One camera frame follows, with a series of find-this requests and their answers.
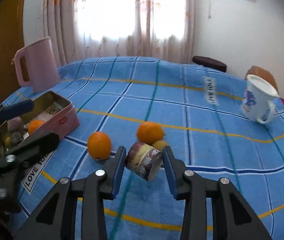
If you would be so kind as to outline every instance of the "mug handle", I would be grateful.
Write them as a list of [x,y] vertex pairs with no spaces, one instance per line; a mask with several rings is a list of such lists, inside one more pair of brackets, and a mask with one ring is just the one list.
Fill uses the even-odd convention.
[[272,101],[268,101],[268,103],[269,103],[269,116],[265,120],[262,120],[261,118],[256,119],[261,124],[267,124],[271,122],[274,118],[275,104]]
[[13,58],[14,65],[15,65],[15,72],[17,73],[18,82],[19,82],[21,87],[31,86],[31,82],[30,81],[24,81],[23,76],[22,76],[20,59],[23,58],[25,55],[26,55],[26,47],[19,49],[16,52],[16,54]]

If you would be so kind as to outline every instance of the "blue gripper pad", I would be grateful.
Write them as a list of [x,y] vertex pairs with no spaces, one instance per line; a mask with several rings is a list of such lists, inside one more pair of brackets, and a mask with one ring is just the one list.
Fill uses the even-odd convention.
[[173,197],[176,199],[178,195],[177,191],[177,179],[173,170],[173,166],[171,163],[171,160],[168,156],[168,153],[166,151],[166,147],[163,149],[163,164],[164,164],[164,169],[165,169],[165,174],[168,182],[168,186],[170,188],[170,192],[173,195]]
[[116,167],[115,174],[113,177],[113,189],[111,192],[114,198],[116,197],[116,195],[119,193],[119,190],[120,190],[120,185],[121,185],[123,171],[124,171],[124,163],[125,163],[125,158],[126,158],[125,147],[122,147],[122,149],[120,149],[119,147],[118,151],[121,151],[121,153],[120,153],[118,165]]
[[13,106],[3,108],[3,110],[0,112],[0,118],[2,120],[10,120],[16,116],[32,111],[33,108],[34,102],[32,100],[22,100]]

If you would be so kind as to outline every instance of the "orange object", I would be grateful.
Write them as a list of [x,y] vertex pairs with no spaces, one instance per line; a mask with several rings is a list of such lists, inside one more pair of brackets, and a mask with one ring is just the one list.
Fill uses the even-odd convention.
[[263,68],[261,68],[261,67],[258,67],[258,66],[252,66],[248,71],[247,71],[247,73],[246,73],[246,75],[245,75],[245,80],[246,80],[246,76],[247,75],[255,75],[255,76],[258,76],[258,77],[260,77],[260,78],[262,78],[262,79],[264,79],[264,80],[266,80],[268,83],[270,83],[276,90],[277,90],[277,92],[278,92],[278,88],[277,88],[277,85],[276,85],[276,81],[275,81],[275,78],[273,77],[273,75],[269,72],[269,71],[267,71],[267,70],[265,70],[265,69],[263,69]]
[[137,131],[137,138],[148,145],[152,145],[156,141],[163,139],[164,131],[162,127],[155,122],[143,122]]
[[106,133],[92,133],[87,145],[90,156],[95,160],[104,160],[111,154],[112,143]]
[[27,131],[29,132],[29,134],[31,134],[44,123],[45,122],[42,120],[33,120],[29,123],[29,126],[27,127]]

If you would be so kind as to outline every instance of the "brown cushion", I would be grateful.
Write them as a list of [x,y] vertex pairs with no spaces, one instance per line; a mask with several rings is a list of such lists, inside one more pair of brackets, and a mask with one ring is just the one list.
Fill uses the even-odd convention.
[[226,65],[216,59],[202,56],[194,56],[192,61],[196,64],[203,65],[205,67],[213,68],[219,71],[226,72]]
[[267,71],[267,70],[265,70],[265,69],[263,69],[261,67],[258,67],[258,66],[252,66],[247,71],[247,73],[245,75],[245,80],[246,80],[247,75],[255,75],[255,76],[261,77],[262,79],[264,79],[268,83],[270,83],[278,92],[275,79],[274,79],[273,75],[269,71]]

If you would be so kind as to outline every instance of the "pink pitcher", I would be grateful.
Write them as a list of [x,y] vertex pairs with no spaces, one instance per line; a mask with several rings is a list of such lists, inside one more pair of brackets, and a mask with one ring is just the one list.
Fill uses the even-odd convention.
[[[30,81],[23,80],[20,64],[22,57],[26,59]],[[19,49],[13,61],[20,86],[32,86],[35,93],[45,91],[60,81],[50,37],[45,37],[29,46]]]

